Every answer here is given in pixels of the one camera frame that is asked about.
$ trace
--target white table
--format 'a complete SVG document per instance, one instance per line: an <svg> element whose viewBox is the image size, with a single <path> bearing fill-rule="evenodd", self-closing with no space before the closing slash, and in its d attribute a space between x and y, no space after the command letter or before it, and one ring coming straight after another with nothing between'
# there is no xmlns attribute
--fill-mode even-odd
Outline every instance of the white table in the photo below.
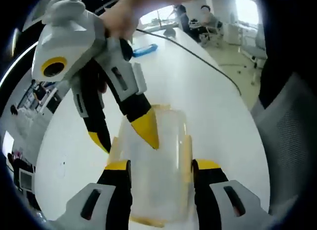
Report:
<svg viewBox="0 0 317 230"><path fill-rule="evenodd" d="M175 30L177 42L218 67L194 40L180 29ZM158 44L156 52L132 61L142 65L148 87L145 94L151 104L170 104L186 114L193 157L218 162L229 179L238 180L258 195L262 207L268 210L269 176L264 148L234 85L169 41L145 35L134 42L135 49ZM118 134L122 114L110 91L103 95L103 101L112 139ZM49 124L38 156L35 194L46 217L59 217L69 198L98 180L106 161L107 154L89 138L69 91ZM197 229L196 211L190 212L186 229ZM130 229L150 229L136 223L130 225Z"/></svg>

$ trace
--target yellow ring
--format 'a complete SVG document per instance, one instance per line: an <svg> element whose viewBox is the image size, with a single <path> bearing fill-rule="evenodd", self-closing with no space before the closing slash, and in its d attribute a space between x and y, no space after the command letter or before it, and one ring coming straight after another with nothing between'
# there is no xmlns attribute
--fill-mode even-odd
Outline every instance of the yellow ring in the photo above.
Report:
<svg viewBox="0 0 317 230"><path fill-rule="evenodd" d="M67 60L64 57L53 57L51 59L48 59L41 67L41 71L43 75L44 75L45 69L54 63L62 63L65 67L67 65Z"/></svg>

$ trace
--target blue object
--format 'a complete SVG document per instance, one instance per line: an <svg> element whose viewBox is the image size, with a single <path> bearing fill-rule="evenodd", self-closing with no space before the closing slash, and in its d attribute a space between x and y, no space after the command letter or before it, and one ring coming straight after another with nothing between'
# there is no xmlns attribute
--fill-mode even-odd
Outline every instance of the blue object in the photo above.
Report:
<svg viewBox="0 0 317 230"><path fill-rule="evenodd" d="M149 45L148 47L135 49L135 50L133 50L133 57L134 57L134 58L137 58L137 57L143 56L143 55L145 55L145 54L149 54L149 53L151 53L151 52L156 51L157 48L158 48L158 45L156 45L156 44L151 44L151 45Z"/></svg>

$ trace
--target translucent container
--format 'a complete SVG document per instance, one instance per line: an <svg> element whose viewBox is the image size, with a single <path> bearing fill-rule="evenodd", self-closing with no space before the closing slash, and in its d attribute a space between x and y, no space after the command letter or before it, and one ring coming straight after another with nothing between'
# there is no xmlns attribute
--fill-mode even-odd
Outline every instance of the translucent container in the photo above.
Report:
<svg viewBox="0 0 317 230"><path fill-rule="evenodd" d="M158 150L147 144L124 117L110 155L111 162L131 161L130 219L160 227L186 217L192 154L184 114L160 106L155 113Z"/></svg>

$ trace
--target black cable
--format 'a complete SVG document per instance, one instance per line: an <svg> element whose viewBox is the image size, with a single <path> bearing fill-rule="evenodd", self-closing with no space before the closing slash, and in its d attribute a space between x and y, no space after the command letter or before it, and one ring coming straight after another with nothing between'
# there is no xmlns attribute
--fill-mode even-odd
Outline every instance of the black cable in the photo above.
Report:
<svg viewBox="0 0 317 230"><path fill-rule="evenodd" d="M218 71L220 74L224 75L228 80L230 80L234 85L235 87L237 88L237 90L239 91L239 94L241 95L241 90L239 89L238 85L229 77L227 76L226 74L224 74L221 70L219 70L218 68L214 67L213 65L211 65L209 62L205 61L204 59L202 59L200 56L198 56L197 54L193 53L191 50L188 50L186 47L180 45L179 43L175 42L174 40L170 39L170 38L167 38L167 37L164 37L164 36L161 36L161 35L157 35L157 34L154 34L154 33L150 33L150 32L147 32L147 31L144 31L144 30L141 30L141 29L138 29L137 28L137 31L141 32L141 33L145 33L145 34L149 34L149 35L152 35L152 36L155 36L155 37L158 37L158 38L163 38L165 40L168 40L174 44L176 44L177 46L181 47L182 49L188 51L190 54L192 54L193 56L197 57L199 60L203 61L204 63L206 63L207 65L209 65L210 67L212 67L213 69L215 69L216 71Z"/></svg>

